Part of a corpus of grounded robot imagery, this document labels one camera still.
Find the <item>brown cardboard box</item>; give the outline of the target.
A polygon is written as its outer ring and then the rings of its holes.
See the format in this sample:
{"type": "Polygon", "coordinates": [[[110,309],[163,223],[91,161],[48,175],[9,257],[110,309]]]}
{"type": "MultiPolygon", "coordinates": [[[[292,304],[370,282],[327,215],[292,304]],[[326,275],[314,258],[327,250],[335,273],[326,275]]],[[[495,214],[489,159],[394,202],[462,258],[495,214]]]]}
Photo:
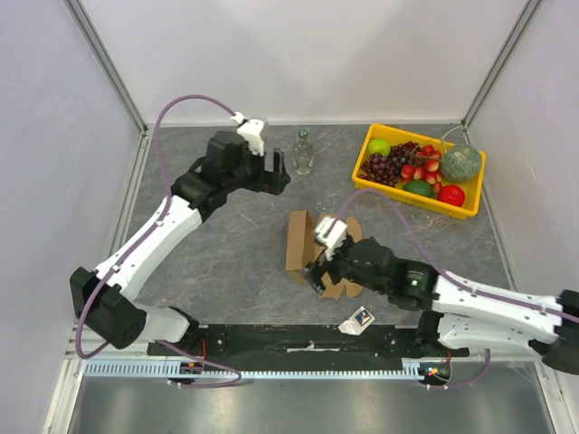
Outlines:
{"type": "MultiPolygon", "coordinates": [[[[314,229],[326,216],[327,214],[323,212],[315,220],[307,210],[293,211],[289,215],[285,270],[299,284],[307,285],[309,288],[311,286],[300,272],[321,253],[321,248],[314,240],[314,229]]],[[[363,292],[362,286],[344,278],[339,283],[333,284],[327,273],[322,277],[322,282],[325,290],[317,294],[320,298],[338,300],[341,297],[358,297],[363,292]]]]}

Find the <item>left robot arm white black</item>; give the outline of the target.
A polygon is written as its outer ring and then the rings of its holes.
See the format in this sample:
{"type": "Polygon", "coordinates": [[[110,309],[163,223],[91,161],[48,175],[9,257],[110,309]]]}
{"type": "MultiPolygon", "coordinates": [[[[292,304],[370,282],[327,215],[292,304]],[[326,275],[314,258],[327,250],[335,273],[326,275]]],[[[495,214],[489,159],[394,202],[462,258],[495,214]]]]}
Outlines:
{"type": "Polygon", "coordinates": [[[265,153],[253,147],[259,142],[246,133],[215,133],[205,155],[175,179],[169,195],[125,245],[95,269],[73,271],[71,296],[80,326],[116,349],[146,339],[165,340],[179,355],[195,351],[199,335],[192,317],[175,307],[145,307],[135,300],[166,256],[224,206],[230,193],[284,191],[290,175],[283,152],[274,150],[273,168],[267,170],[265,153]]]}

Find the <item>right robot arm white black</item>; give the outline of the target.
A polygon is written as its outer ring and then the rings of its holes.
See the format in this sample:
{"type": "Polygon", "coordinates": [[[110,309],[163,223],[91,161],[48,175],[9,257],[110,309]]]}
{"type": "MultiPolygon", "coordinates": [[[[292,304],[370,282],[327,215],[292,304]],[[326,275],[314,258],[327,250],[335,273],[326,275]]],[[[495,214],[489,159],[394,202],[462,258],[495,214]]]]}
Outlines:
{"type": "Polygon", "coordinates": [[[436,355],[443,348],[535,353],[549,368],[578,373],[578,294],[517,293],[484,285],[417,260],[400,259],[374,238],[347,237],[322,249],[300,272],[317,293],[345,279],[402,309],[422,311],[416,349],[436,355]]]}

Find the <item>small white packet blue label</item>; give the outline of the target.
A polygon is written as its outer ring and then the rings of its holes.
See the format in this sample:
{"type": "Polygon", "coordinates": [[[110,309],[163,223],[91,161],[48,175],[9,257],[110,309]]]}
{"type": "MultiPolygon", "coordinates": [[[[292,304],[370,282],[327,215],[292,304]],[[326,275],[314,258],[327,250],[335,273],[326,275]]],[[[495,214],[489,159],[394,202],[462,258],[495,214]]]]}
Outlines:
{"type": "Polygon", "coordinates": [[[338,326],[338,330],[345,335],[361,335],[374,321],[375,317],[365,307],[360,307],[338,326]]]}

